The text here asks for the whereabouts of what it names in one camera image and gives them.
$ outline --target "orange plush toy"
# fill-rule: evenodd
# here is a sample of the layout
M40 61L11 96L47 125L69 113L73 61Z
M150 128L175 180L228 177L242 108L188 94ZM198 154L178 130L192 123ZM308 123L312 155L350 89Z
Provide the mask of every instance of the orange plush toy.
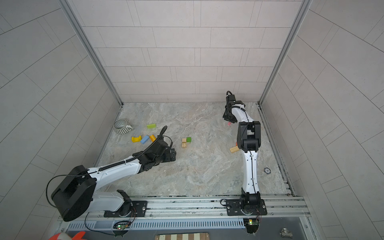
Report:
M68 236L68 234L62 232L52 236L49 240L85 240L82 239L84 234L85 231L81 231L78 232L73 238L71 238L70 236Z

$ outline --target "blue block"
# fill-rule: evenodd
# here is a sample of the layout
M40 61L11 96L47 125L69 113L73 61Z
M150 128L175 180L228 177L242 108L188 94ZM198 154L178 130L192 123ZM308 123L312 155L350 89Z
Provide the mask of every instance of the blue block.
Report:
M148 141L148 139L149 139L149 136L148 135L146 135L145 137L143 137L143 139L141 139L141 143L142 144L144 144L144 143L146 143L147 141Z

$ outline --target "tile wall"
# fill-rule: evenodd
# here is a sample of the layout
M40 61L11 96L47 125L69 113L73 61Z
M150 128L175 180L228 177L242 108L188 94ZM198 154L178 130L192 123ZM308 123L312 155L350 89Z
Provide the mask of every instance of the tile wall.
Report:
M124 102L258 101L301 5L68 2Z
M313 0L262 107L323 239L384 239L384 2Z
M0 239L50 237L48 181L93 166L118 110L56 0L0 1Z

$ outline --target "striped wooden board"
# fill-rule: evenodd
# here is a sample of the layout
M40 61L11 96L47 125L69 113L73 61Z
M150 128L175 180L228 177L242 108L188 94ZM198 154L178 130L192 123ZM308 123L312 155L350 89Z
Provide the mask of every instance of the striped wooden board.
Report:
M156 235L155 240L209 240L207 232Z

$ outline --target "lime green block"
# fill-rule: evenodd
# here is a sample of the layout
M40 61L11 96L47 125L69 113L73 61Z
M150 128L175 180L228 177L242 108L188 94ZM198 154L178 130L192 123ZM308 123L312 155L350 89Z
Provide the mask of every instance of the lime green block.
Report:
M147 125L147 128L155 128L155 127L156 127L156 123L152 123L152 124Z

